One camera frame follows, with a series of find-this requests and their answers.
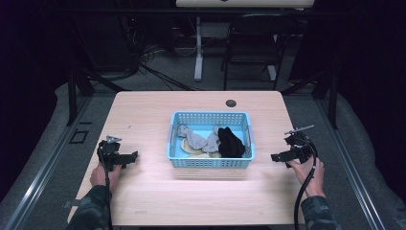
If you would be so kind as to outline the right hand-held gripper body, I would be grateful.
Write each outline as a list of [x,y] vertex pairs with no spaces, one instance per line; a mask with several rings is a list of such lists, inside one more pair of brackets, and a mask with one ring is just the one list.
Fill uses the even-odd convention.
[[316,157],[317,150],[310,138],[305,134],[305,130],[313,128],[314,125],[295,127],[285,133],[285,142],[290,146],[290,152],[294,159],[298,159],[301,164],[305,163],[310,156]]

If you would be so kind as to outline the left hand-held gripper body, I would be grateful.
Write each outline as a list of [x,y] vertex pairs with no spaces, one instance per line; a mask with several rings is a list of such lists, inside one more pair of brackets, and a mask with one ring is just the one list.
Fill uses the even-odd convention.
[[120,160],[125,159],[119,154],[121,138],[107,135],[98,145],[97,155],[103,167],[109,172],[113,171],[115,165],[119,165]]

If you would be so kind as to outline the person's left hand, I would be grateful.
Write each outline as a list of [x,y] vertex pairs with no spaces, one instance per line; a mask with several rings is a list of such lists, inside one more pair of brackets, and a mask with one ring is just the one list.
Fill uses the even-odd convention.
[[[109,177],[109,189],[111,192],[113,192],[118,183],[119,183],[119,178],[121,174],[121,165],[116,165],[113,169],[112,172],[108,172],[108,177]],[[102,164],[99,164],[91,173],[90,177],[90,183],[92,186],[97,186],[97,185],[106,185],[106,175],[104,171],[104,167]]]

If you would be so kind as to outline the person's right hand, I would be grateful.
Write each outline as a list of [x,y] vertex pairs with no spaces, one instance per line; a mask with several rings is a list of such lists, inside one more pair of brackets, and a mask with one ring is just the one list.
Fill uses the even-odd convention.
[[293,169],[302,185],[307,181],[304,190],[307,197],[326,197],[324,192],[325,167],[324,163],[319,158],[311,156],[303,164],[300,164],[295,160],[288,161],[287,164]]

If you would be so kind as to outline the blue perforated plastic basket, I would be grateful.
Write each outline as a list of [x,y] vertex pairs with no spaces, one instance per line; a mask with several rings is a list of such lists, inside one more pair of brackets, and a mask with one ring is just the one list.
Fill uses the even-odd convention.
[[[185,126],[195,134],[208,138],[216,127],[228,127],[242,142],[245,152],[238,158],[210,157],[208,154],[193,156],[182,148],[187,143],[178,135],[178,128]],[[172,114],[167,143],[167,158],[175,168],[247,168],[255,158],[255,145],[251,119],[246,112],[229,111],[176,111]]]

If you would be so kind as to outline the black sock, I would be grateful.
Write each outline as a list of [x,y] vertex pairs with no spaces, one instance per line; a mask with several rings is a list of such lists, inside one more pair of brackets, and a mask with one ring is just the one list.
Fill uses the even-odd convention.
[[220,141],[218,151],[223,158],[240,158],[245,152],[245,147],[241,140],[228,127],[220,127],[218,129],[218,137]]

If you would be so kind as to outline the black metal stand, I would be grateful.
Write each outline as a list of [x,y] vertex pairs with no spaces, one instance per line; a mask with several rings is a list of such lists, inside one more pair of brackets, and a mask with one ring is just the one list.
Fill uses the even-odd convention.
[[72,69],[67,81],[69,101],[69,120],[67,126],[70,126],[78,116],[77,90],[85,97],[92,97],[94,95],[95,89],[90,80],[97,81],[115,92],[124,91],[124,88],[87,68]]
[[336,111],[338,98],[338,78],[333,72],[324,70],[315,75],[312,75],[307,79],[300,80],[293,86],[284,89],[282,91],[282,94],[284,96],[290,95],[313,81],[316,81],[316,86],[311,93],[314,100],[322,100],[325,97],[326,93],[329,93],[327,119],[331,126],[334,129],[337,129]]

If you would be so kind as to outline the beige sock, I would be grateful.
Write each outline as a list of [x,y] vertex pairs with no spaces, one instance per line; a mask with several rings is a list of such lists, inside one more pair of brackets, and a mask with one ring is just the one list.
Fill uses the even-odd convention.
[[202,149],[193,149],[187,142],[186,139],[183,139],[180,147],[185,151],[189,157],[193,158],[220,158],[221,154],[219,152],[204,152]]

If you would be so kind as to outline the long grey sock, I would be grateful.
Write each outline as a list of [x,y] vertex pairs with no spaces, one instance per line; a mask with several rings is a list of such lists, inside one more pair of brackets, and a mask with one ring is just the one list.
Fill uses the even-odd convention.
[[177,129],[177,134],[181,137],[184,137],[187,140],[189,146],[192,147],[194,150],[201,150],[208,145],[208,142],[205,138],[194,133],[193,130],[187,126],[180,126]]

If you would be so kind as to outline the short grey sock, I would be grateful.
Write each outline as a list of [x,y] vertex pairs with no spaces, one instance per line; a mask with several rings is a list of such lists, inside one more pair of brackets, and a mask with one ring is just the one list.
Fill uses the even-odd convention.
[[215,126],[212,133],[208,136],[207,145],[202,148],[204,152],[213,153],[218,151],[218,142],[219,142],[218,130],[219,127]]

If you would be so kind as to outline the black folding chair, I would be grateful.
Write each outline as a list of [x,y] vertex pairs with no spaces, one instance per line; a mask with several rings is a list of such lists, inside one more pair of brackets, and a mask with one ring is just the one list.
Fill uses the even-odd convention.
[[297,20],[281,13],[247,13],[237,17],[228,27],[222,60],[223,89],[231,81],[229,65],[276,66],[273,89],[276,89],[285,47],[297,27]]

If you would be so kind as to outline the white desk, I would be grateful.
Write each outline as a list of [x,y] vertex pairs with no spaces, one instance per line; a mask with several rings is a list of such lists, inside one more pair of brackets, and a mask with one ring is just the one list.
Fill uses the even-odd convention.
[[[176,7],[192,9],[265,9],[265,8],[288,8],[288,9],[311,9],[315,0],[176,0]],[[202,33],[200,17],[196,17],[196,64],[194,80],[202,80],[203,55],[202,55]]]

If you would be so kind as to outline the metal floor rail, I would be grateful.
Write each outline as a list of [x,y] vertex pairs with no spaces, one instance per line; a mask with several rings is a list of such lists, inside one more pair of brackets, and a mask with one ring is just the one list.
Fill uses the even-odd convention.
[[77,117],[68,125],[68,101],[64,97],[57,100],[50,122],[6,197],[0,202],[0,230],[24,228],[91,102],[89,97],[81,98]]
[[371,230],[387,230],[382,218],[379,216],[375,205],[372,202],[372,198],[364,182],[362,181],[358,170],[356,169],[350,153],[342,139],[341,133],[338,129],[335,129],[329,121],[327,115],[327,106],[323,101],[315,101],[319,112],[321,113],[322,119],[327,126],[327,130],[332,136],[332,139],[338,149],[338,155],[340,157],[341,163],[343,165],[344,171],[348,178],[348,181],[352,187],[352,190],[358,200],[358,203],[364,213],[368,225]]

